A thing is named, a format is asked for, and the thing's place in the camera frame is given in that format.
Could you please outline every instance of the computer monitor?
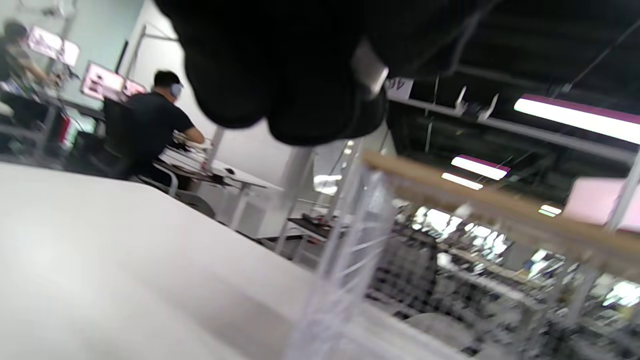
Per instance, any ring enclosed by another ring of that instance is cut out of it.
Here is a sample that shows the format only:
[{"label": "computer monitor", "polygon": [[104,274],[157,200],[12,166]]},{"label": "computer monitor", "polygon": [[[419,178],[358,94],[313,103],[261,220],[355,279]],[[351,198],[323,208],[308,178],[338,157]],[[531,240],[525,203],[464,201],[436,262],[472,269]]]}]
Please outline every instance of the computer monitor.
[{"label": "computer monitor", "polygon": [[76,66],[80,48],[71,41],[64,42],[60,36],[34,26],[27,40],[29,48],[52,59],[59,59],[69,66]]},{"label": "computer monitor", "polygon": [[147,92],[147,88],[145,88],[143,85],[130,79],[126,79],[124,81],[124,87],[122,88],[122,93],[125,96],[132,97],[133,95],[144,94],[145,92]]},{"label": "computer monitor", "polygon": [[125,79],[96,63],[89,63],[84,73],[80,92],[96,100],[104,98],[119,101]]}]

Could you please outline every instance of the black t-shirt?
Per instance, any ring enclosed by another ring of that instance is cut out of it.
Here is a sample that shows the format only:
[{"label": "black t-shirt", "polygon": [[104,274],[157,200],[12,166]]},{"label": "black t-shirt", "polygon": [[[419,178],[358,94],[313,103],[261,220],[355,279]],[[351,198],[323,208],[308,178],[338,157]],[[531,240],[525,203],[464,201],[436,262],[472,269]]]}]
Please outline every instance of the black t-shirt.
[{"label": "black t-shirt", "polygon": [[139,160],[153,160],[173,141],[173,132],[183,133],[193,123],[180,108],[157,92],[136,94],[127,105],[136,119],[136,148]]}]

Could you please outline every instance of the pink screen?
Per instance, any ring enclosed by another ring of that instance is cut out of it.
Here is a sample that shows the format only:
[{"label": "pink screen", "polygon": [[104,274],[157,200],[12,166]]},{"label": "pink screen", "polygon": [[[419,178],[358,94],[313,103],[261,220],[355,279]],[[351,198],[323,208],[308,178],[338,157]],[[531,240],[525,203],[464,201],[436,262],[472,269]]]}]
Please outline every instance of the pink screen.
[{"label": "pink screen", "polygon": [[[604,225],[618,201],[624,179],[581,177],[573,184],[562,216],[589,224]],[[634,198],[620,229],[640,232],[640,192]]]}]

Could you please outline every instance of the ceiling beam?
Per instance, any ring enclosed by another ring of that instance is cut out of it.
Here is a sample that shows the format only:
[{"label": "ceiling beam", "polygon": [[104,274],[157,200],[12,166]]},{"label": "ceiling beam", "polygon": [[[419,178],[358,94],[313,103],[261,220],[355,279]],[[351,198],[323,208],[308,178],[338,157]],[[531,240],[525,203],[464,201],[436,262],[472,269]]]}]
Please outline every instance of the ceiling beam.
[{"label": "ceiling beam", "polygon": [[[460,114],[455,109],[448,108],[446,106],[431,104],[430,102],[418,101],[413,99],[399,99],[395,97],[389,97],[389,100],[400,102],[407,105],[416,106],[418,108],[423,108],[430,111],[435,111],[437,113],[441,113],[451,117],[460,118]],[[631,151],[626,151],[626,150],[618,149],[616,147],[602,145],[600,143],[590,142],[580,138],[566,136],[566,135],[554,133],[552,131],[541,130],[535,127],[516,124],[514,122],[500,120],[492,117],[486,120],[478,120],[477,122],[482,125],[494,127],[496,129],[509,131],[510,133],[525,135],[531,138],[537,138],[539,140],[543,140],[546,142],[568,147],[570,149],[586,152],[588,154],[601,156],[603,158],[619,161],[629,165],[633,164],[636,158],[636,153]]]}]

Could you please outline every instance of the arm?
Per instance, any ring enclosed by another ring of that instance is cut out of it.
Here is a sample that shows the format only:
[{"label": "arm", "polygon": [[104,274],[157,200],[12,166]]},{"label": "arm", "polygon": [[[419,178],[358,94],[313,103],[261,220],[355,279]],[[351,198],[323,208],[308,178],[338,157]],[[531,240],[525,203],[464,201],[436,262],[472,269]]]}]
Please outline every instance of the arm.
[{"label": "arm", "polygon": [[204,135],[200,132],[200,130],[196,129],[195,126],[192,127],[191,129],[185,130],[185,132],[183,133],[190,142],[195,142],[195,143],[205,142]]},{"label": "arm", "polygon": [[45,74],[44,71],[42,71],[38,67],[38,65],[33,62],[29,54],[23,48],[11,46],[8,47],[7,50],[9,50],[9,52],[11,52],[11,54],[15,56],[18,62],[20,62],[20,65],[22,65],[25,70],[33,75],[36,80],[43,83],[49,82],[49,77],[47,77],[47,74]]},{"label": "arm", "polygon": [[41,83],[49,82],[49,77],[47,76],[47,74],[45,74],[44,71],[40,70],[38,65],[34,64],[33,61],[29,61],[28,63],[23,63],[22,66],[24,66],[24,68],[27,69],[27,71],[31,75],[33,75],[33,77],[36,78],[36,80],[38,80],[39,82]]},{"label": "arm", "polygon": [[195,143],[204,143],[204,135],[191,122],[191,119],[179,108],[175,108],[175,123],[173,129],[179,133],[183,133],[187,140]]}]

